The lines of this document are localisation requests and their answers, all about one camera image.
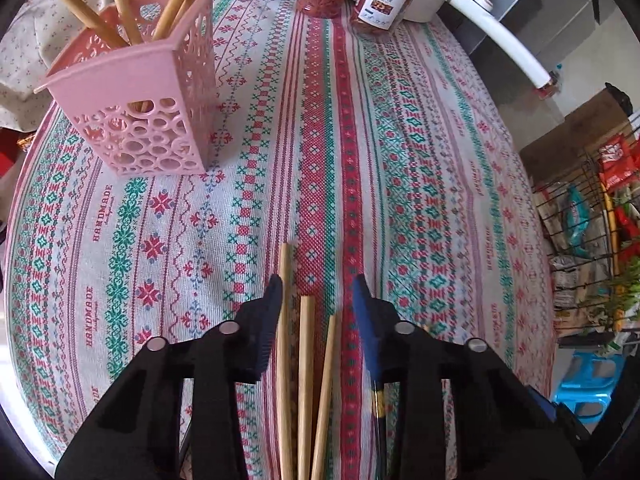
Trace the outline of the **patterned woven tablecloth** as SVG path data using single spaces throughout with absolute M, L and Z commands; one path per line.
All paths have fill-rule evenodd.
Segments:
M 334 320 L 324 473 L 370 479 L 370 379 L 352 280 L 431 335 L 489 342 L 551 387 L 552 300 L 532 192 L 483 81 L 440 21 L 380 42 L 295 0 L 214 0 L 213 165 L 124 179 L 51 107 L 17 181 L 12 361 L 53 469 L 153 336 L 192 339 L 258 296 L 291 251 L 314 334 Z

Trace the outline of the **black chopstick gold band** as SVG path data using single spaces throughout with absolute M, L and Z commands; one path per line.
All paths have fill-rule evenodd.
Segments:
M 372 382 L 372 403 L 376 442 L 376 474 L 378 479 L 385 480 L 387 472 L 386 450 L 386 403 L 384 385 L 374 380 Z

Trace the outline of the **brown cardboard box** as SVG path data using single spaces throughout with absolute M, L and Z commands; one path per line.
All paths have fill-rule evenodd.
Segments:
M 619 88 L 605 88 L 568 114 L 555 128 L 520 151 L 526 174 L 533 186 L 546 184 L 578 167 L 617 133 L 630 130 L 634 112 L 631 99 Z

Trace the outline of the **green leafy vegetables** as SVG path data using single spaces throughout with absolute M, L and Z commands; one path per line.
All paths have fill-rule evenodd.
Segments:
M 608 285 L 608 296 L 596 307 L 598 320 L 607 330 L 621 332 L 639 319 L 639 258 L 632 257 Z

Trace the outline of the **floral cloth cover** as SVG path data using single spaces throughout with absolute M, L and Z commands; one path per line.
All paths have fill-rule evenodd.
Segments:
M 36 130 L 50 93 L 35 92 L 54 60 L 84 25 L 61 0 L 26 0 L 1 39 L 1 125 Z

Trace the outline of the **pink perforated utensil basket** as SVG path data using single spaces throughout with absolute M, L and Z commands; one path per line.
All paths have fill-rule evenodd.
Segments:
M 115 174 L 201 174 L 216 113 L 213 0 L 152 38 L 168 0 L 130 0 L 142 44 L 112 50 L 82 30 L 40 84 Z

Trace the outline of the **blue plastic stool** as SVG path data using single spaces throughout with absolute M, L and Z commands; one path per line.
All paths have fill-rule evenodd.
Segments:
M 564 404 L 584 425 L 600 422 L 620 380 L 625 357 L 577 351 L 556 388 L 553 402 Z

